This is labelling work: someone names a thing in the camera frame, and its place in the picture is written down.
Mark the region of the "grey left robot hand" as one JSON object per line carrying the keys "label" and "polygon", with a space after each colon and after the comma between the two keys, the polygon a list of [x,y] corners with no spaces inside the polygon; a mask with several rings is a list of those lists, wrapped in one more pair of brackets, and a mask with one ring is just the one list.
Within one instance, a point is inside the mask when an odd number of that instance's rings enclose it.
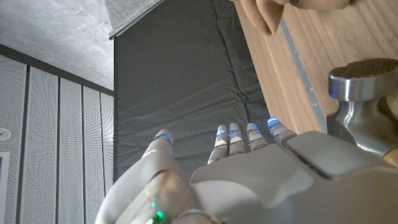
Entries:
{"label": "grey left robot hand", "polygon": [[397,149],[383,156],[278,119],[220,126],[208,163],[186,178],[163,129],[110,188],[96,223],[396,223]]}

